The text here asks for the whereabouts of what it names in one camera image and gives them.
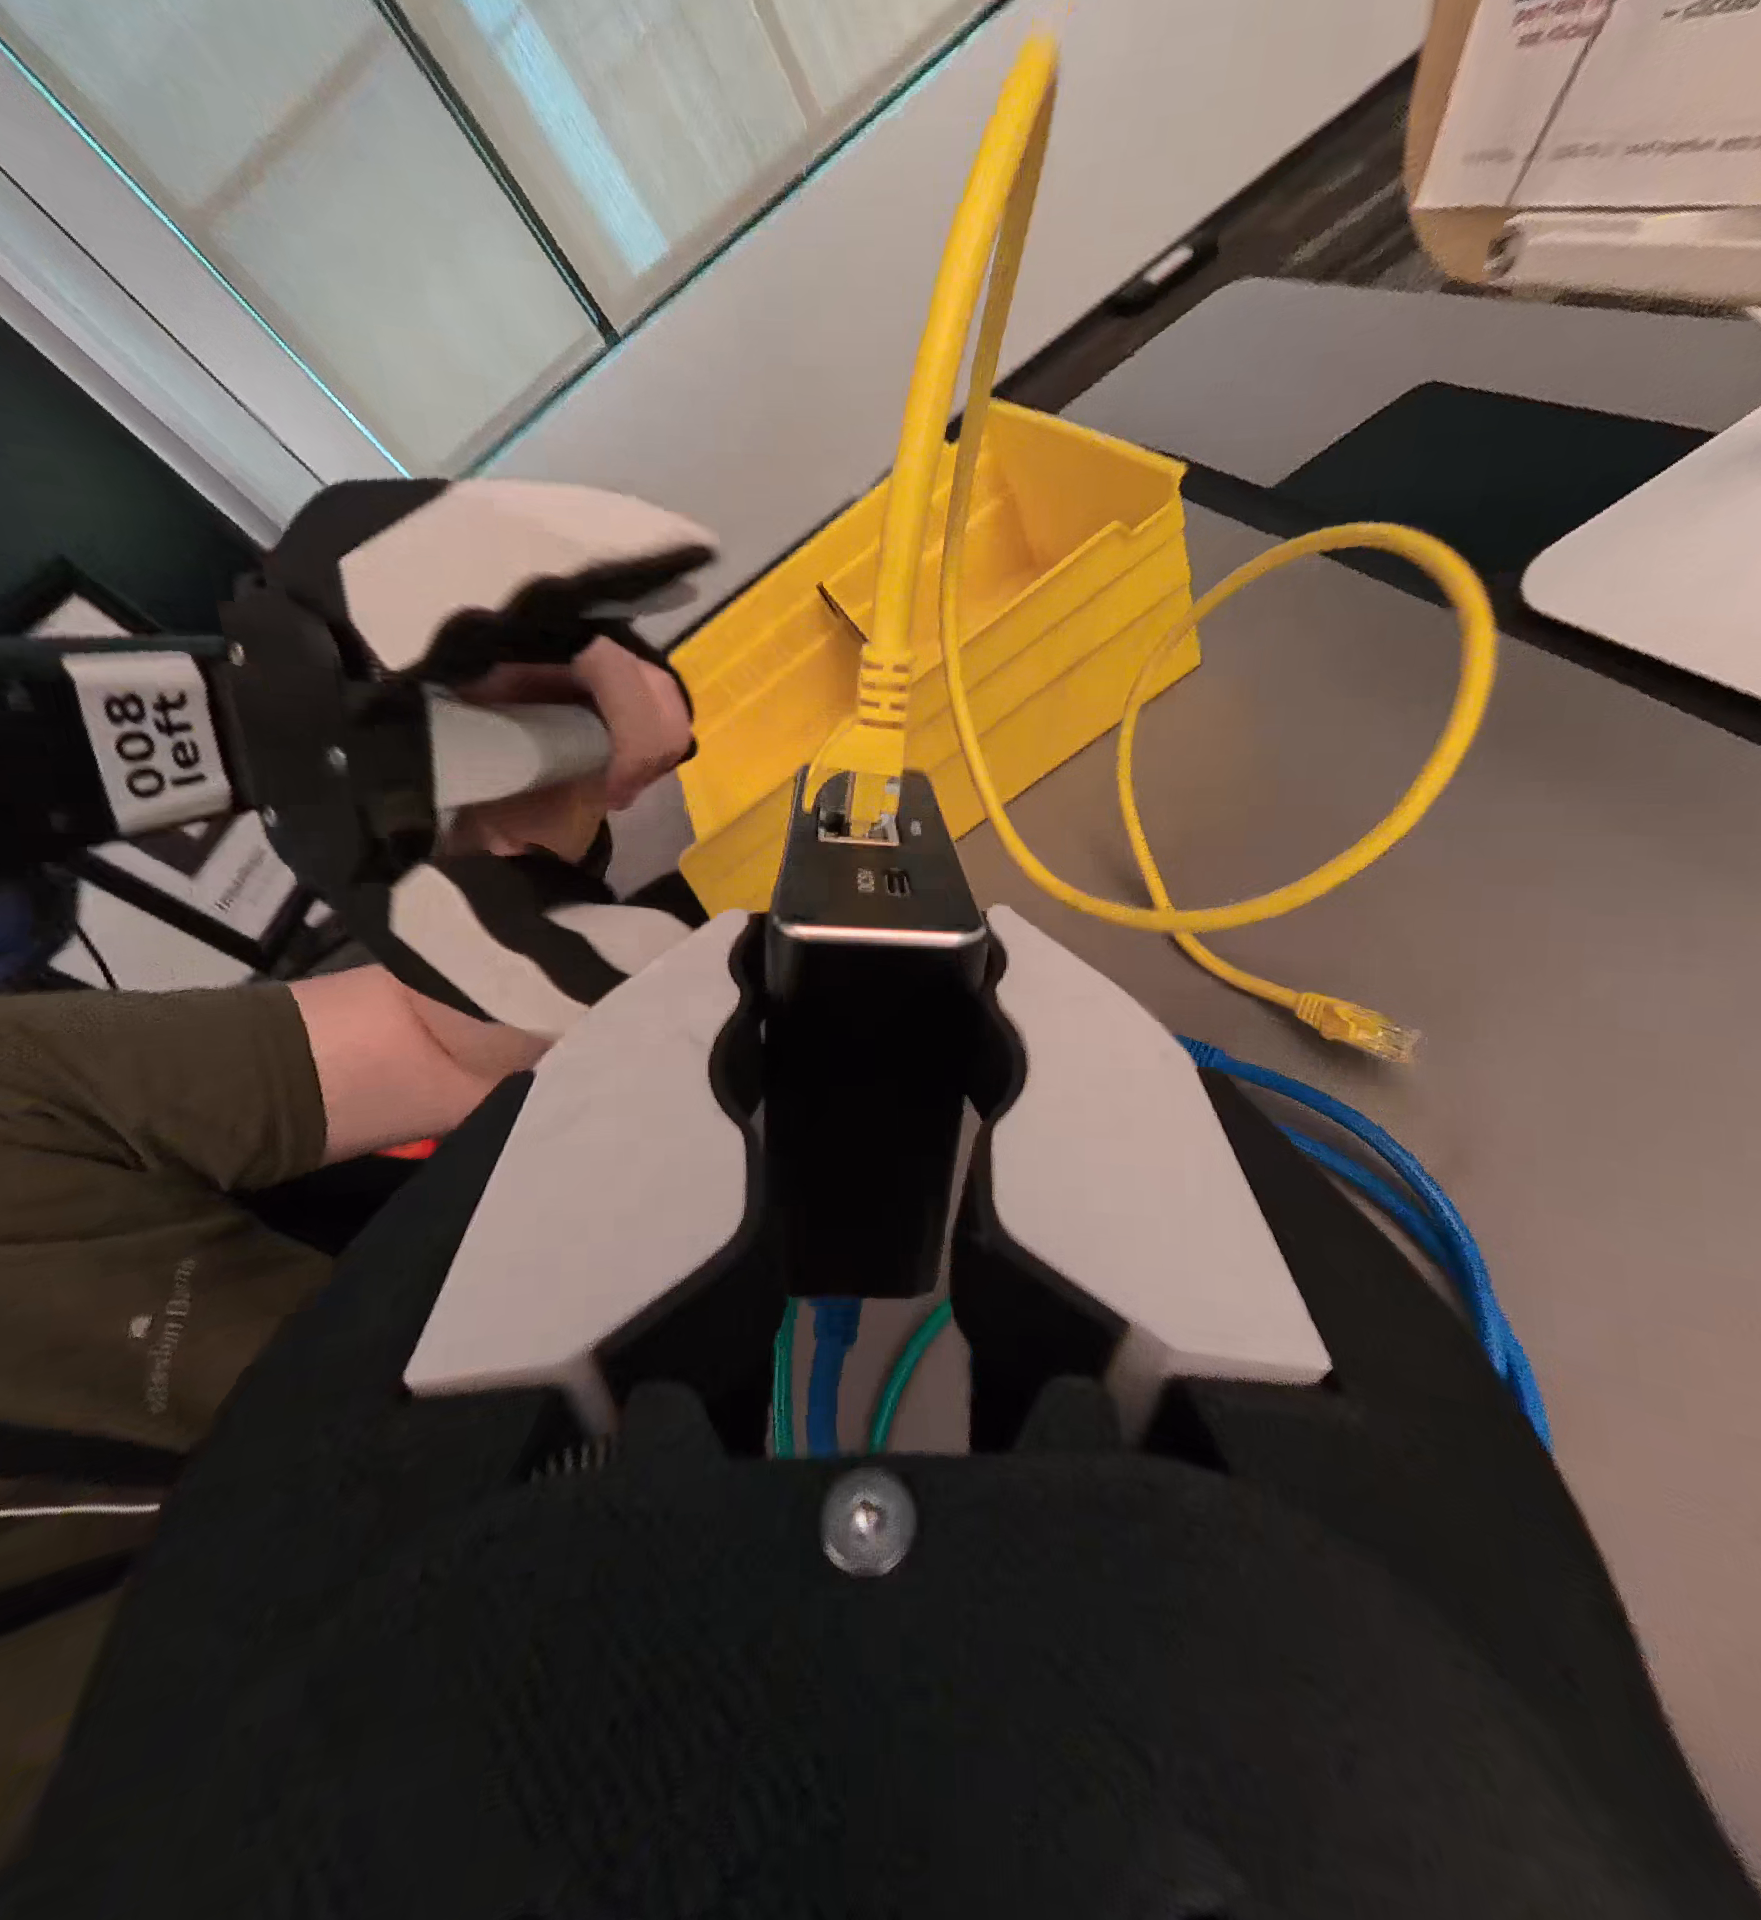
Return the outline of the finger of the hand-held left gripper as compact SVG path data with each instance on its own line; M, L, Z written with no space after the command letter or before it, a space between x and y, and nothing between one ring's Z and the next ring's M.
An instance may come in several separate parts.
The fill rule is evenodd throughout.
M340 574L349 625L381 669L482 679L631 638L714 561L711 530L631 493L454 482L355 547Z
M563 861L445 861L387 895L390 971L469 1021L557 1043L579 1025L705 1037L705 936L606 899Z

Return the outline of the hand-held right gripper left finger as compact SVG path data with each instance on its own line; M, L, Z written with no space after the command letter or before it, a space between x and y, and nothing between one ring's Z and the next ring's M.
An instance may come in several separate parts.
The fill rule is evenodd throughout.
M647 1384L758 1447L788 1294L763 1144L763 929L729 910L557 1043L403 1372L416 1398L545 1388L614 1434Z

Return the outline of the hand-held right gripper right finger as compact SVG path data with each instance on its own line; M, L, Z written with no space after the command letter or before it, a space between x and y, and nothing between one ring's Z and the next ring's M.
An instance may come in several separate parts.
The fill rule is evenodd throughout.
M1188 1380L1321 1388L1329 1347L1187 1048L1018 910L986 913L978 1133L950 1245L969 1444L1055 1380L1149 1435Z

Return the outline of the black network switch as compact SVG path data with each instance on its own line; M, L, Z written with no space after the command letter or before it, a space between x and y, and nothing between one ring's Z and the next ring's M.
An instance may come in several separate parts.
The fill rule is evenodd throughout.
M841 829L848 777L798 778L763 933L765 1151L779 1266L802 1301L934 1291L988 923L909 771L892 829Z

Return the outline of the yellow plastic bin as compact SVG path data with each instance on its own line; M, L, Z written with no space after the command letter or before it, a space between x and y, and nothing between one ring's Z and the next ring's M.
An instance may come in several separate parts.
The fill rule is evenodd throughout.
M1182 464L995 402L963 552L963 678L1003 802L1112 730L1145 658L1193 588ZM765 912L794 786L858 687L859 649L825 582L870 632L885 484L830 520L677 647L694 700L682 769L700 908Z

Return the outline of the person's left forearm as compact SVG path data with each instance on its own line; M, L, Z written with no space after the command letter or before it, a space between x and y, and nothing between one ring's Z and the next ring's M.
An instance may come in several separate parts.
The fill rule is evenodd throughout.
M368 965L291 986L323 1105L323 1165L456 1131L554 1038L478 1021Z

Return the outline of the black framed marker sign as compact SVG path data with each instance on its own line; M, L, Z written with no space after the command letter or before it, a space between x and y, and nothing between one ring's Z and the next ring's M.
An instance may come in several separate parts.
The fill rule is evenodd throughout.
M56 557L3 603L0 632L148 640L160 628L76 561ZM72 871L256 973L270 971L283 957L311 905L253 814L158 829L130 843L87 848L72 858Z

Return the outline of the large window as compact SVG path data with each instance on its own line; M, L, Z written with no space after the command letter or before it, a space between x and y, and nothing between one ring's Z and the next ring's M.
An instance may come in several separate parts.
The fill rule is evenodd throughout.
M501 451L963 1L0 1L0 50L409 471Z

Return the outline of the small black floor device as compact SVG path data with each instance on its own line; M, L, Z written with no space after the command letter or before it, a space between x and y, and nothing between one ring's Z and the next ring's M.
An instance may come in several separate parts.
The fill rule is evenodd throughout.
M1149 266L1118 287L1103 303L1105 311L1126 319L1151 311L1158 301L1165 301L1212 265L1218 251L1218 235L1209 230L1182 235L1178 243L1161 251Z

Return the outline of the black wrist rest pad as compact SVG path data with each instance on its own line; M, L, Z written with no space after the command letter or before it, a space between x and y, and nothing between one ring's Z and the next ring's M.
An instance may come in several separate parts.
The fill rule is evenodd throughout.
M1707 445L1708 427L1425 380L1274 485L1301 510L1547 545Z

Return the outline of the white board stand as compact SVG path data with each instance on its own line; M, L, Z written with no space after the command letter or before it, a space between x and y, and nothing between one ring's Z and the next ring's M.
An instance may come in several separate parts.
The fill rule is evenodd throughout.
M1513 213L1488 275L1507 289L1707 303L1761 329L1761 207ZM1761 701L1761 408L1549 547L1521 595Z

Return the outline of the instruction sheet on stand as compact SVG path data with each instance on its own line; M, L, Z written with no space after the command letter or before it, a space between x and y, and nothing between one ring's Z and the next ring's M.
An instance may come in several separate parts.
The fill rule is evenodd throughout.
M1420 202L1480 4L1436 4L1407 120L1402 183L1420 249L1500 293L1761 308L1761 206L1429 207Z

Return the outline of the large black wall screen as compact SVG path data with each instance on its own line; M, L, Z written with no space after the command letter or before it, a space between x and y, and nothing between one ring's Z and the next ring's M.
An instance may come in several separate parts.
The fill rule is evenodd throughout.
M0 616L73 562L158 629L212 634L255 558L217 505L0 319Z

